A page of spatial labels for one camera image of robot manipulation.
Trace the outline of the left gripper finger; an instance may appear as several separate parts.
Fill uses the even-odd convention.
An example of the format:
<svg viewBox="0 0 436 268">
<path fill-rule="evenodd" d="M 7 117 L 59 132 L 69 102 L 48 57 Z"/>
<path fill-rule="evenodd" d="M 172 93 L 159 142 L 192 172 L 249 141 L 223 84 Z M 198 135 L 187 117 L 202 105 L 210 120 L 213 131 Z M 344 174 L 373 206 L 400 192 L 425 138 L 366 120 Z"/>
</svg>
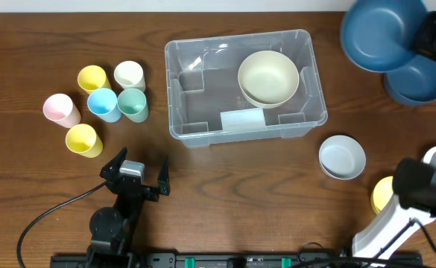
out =
<svg viewBox="0 0 436 268">
<path fill-rule="evenodd" d="M 171 193 L 168 168 L 169 156 L 166 156 L 157 178 L 159 193 L 165 196 L 168 196 Z"/>
<path fill-rule="evenodd" d="M 106 181 L 116 181 L 120 175 L 120 167 L 127 155 L 127 148 L 123 147 L 120 152 L 102 167 L 100 177 Z"/>
</svg>

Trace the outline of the dark blue bowl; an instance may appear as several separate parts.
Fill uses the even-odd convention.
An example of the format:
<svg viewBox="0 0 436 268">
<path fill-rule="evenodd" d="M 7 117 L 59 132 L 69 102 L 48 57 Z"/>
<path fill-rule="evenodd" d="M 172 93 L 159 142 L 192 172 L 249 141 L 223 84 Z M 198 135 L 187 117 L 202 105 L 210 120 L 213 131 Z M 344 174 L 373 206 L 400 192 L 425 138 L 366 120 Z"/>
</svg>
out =
<svg viewBox="0 0 436 268">
<path fill-rule="evenodd" d="M 436 62 L 416 55 L 404 66 L 386 73 L 385 91 L 404 106 L 422 106 L 436 101 Z"/>
<path fill-rule="evenodd" d="M 414 58 L 411 45 L 426 15 L 421 0 L 358 0 L 341 24 L 341 47 L 366 71 L 396 70 Z"/>
</svg>

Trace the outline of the large cream bowl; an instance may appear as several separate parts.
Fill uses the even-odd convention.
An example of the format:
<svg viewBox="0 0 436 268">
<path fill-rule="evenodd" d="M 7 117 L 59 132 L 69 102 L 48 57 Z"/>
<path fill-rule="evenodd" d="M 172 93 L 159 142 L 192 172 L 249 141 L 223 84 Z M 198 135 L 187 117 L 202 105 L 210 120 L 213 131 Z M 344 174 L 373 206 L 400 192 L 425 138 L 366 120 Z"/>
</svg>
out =
<svg viewBox="0 0 436 268">
<path fill-rule="evenodd" d="M 237 78 L 244 98 L 263 109 L 282 106 L 294 96 L 300 84 L 296 65 L 276 51 L 258 51 L 245 58 Z"/>
</svg>

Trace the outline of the grey small bowl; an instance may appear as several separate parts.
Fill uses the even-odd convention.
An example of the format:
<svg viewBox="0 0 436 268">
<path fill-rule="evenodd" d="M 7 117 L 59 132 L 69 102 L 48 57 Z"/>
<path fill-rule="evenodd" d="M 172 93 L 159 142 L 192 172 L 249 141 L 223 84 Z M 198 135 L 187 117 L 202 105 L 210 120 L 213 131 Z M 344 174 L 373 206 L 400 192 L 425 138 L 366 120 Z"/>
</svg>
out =
<svg viewBox="0 0 436 268">
<path fill-rule="evenodd" d="M 333 135 L 326 139 L 319 148 L 318 160 L 327 176 L 341 180 L 355 179 L 366 165 L 363 147 L 346 135 Z"/>
</svg>

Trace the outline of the yellow small bowl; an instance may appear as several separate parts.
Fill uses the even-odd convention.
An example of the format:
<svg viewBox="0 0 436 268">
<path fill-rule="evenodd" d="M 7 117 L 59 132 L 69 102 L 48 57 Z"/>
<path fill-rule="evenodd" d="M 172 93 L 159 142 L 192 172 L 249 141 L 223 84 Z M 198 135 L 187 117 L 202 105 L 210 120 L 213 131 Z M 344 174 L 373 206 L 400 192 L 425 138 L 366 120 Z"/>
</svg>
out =
<svg viewBox="0 0 436 268">
<path fill-rule="evenodd" d="M 393 177 L 387 176 L 376 183 L 370 195 L 370 204 L 376 214 L 383 210 L 393 196 L 392 182 Z"/>
</svg>

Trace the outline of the white small bowl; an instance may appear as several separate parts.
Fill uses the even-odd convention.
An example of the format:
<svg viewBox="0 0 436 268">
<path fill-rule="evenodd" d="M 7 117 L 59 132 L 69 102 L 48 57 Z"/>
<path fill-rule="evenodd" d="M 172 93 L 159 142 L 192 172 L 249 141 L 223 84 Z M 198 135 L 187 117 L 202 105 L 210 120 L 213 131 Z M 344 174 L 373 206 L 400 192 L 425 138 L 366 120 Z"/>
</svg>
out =
<svg viewBox="0 0 436 268">
<path fill-rule="evenodd" d="M 436 153 L 436 146 L 429 149 L 422 158 L 422 162 L 429 164 L 432 160 L 433 155 Z"/>
</svg>

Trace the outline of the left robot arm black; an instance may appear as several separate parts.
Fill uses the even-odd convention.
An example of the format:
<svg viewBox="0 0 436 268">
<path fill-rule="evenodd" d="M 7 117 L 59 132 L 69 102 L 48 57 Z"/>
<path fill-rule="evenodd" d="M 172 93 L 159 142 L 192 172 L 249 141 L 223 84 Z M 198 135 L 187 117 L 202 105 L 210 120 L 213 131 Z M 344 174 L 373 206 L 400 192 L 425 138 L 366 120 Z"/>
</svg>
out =
<svg viewBox="0 0 436 268">
<path fill-rule="evenodd" d="M 169 157 L 165 157 L 154 187 L 143 182 L 145 165 L 126 160 L 126 155 L 124 147 L 101 169 L 100 177 L 116 201 L 111 207 L 98 209 L 89 221 L 92 238 L 86 268 L 146 266 L 146 257 L 132 250 L 133 236 L 144 203 L 157 202 L 171 192 Z"/>
</svg>

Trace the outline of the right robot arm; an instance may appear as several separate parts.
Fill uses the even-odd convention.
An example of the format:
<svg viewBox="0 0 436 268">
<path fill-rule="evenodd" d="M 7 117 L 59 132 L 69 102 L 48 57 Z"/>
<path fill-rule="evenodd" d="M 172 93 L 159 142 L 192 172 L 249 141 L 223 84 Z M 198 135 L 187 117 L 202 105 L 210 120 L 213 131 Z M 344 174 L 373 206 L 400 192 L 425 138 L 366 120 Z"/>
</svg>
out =
<svg viewBox="0 0 436 268">
<path fill-rule="evenodd" d="M 436 63 L 436 12 L 425 15 L 410 49 Z M 436 152 L 428 164 L 403 159 L 394 172 L 393 196 L 376 219 L 353 238 L 352 258 L 370 266 L 390 263 L 392 254 L 436 219 Z"/>
</svg>

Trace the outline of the clear plastic storage container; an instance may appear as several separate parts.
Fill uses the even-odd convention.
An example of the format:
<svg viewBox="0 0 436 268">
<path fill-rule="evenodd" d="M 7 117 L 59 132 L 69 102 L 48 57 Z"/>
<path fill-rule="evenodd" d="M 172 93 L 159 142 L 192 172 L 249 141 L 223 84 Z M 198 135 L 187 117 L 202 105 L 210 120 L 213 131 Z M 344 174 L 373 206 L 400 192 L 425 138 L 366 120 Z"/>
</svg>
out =
<svg viewBox="0 0 436 268">
<path fill-rule="evenodd" d="M 186 147 L 302 137 L 328 112 L 309 32 L 170 41 L 168 124 Z"/>
</svg>

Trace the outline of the yellow cup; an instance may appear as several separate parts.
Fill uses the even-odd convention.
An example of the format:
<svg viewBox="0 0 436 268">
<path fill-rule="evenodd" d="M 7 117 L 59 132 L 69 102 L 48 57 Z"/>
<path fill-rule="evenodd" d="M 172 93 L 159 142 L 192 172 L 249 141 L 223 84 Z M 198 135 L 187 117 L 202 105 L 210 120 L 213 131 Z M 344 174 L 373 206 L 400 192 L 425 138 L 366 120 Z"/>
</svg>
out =
<svg viewBox="0 0 436 268">
<path fill-rule="evenodd" d="M 100 66 L 86 66 L 78 74 L 78 85 L 91 95 L 96 89 L 111 89 L 105 70 Z"/>
<path fill-rule="evenodd" d="M 73 126 L 66 134 L 66 146 L 73 153 L 87 158 L 95 158 L 103 150 L 102 140 L 88 124 Z"/>
</svg>

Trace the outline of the blue cup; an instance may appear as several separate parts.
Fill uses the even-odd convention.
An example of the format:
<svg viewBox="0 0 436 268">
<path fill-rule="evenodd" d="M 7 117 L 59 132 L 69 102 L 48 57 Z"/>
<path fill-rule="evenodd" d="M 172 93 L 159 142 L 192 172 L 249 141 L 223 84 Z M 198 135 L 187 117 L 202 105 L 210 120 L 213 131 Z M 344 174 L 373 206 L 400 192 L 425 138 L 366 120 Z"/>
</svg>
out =
<svg viewBox="0 0 436 268">
<path fill-rule="evenodd" d="M 116 93 L 107 88 L 96 89 L 87 99 L 91 113 L 107 123 L 117 122 L 121 118 Z"/>
</svg>

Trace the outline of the green cup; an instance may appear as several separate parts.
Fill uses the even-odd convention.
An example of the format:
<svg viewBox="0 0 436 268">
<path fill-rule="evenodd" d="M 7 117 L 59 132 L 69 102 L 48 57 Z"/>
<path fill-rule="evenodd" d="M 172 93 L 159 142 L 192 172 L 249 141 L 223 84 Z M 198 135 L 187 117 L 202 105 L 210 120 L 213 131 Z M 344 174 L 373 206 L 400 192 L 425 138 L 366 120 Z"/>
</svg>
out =
<svg viewBox="0 0 436 268">
<path fill-rule="evenodd" d="M 148 101 L 140 89 L 125 89 L 118 96 L 118 108 L 132 122 L 142 123 L 148 119 Z"/>
</svg>

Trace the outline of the pink cup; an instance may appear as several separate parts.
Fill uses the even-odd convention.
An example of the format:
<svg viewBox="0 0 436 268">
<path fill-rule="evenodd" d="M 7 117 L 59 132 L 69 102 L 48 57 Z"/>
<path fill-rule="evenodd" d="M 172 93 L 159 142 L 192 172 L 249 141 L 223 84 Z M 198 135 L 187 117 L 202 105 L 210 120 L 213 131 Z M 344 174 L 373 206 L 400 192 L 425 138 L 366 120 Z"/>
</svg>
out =
<svg viewBox="0 0 436 268">
<path fill-rule="evenodd" d="M 43 104 L 42 112 L 48 120 L 65 128 L 72 128 L 81 120 L 72 99 L 62 93 L 51 95 Z"/>
</svg>

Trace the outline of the yellow cup upper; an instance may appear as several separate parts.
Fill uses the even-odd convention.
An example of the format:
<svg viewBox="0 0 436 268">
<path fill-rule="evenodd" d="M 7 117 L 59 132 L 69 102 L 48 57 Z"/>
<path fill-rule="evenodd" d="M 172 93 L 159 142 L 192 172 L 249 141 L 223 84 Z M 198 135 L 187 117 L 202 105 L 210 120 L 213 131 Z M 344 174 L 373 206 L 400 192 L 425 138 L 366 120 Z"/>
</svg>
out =
<svg viewBox="0 0 436 268">
<path fill-rule="evenodd" d="M 78 85 L 91 95 L 96 89 L 111 89 L 105 70 L 100 66 L 86 66 L 78 74 Z"/>
</svg>

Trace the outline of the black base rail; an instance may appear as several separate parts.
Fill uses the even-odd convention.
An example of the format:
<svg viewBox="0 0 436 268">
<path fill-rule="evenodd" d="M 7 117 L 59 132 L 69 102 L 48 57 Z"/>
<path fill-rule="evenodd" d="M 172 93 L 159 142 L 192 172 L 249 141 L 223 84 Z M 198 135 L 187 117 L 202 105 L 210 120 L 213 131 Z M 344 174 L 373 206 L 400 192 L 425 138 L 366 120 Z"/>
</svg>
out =
<svg viewBox="0 0 436 268">
<path fill-rule="evenodd" d="M 175 255 L 154 253 L 135 256 L 92 252 L 88 255 L 52 256 L 50 268 L 286 268 L 332 256 L 329 252 L 307 251 L 296 255 Z"/>
</svg>

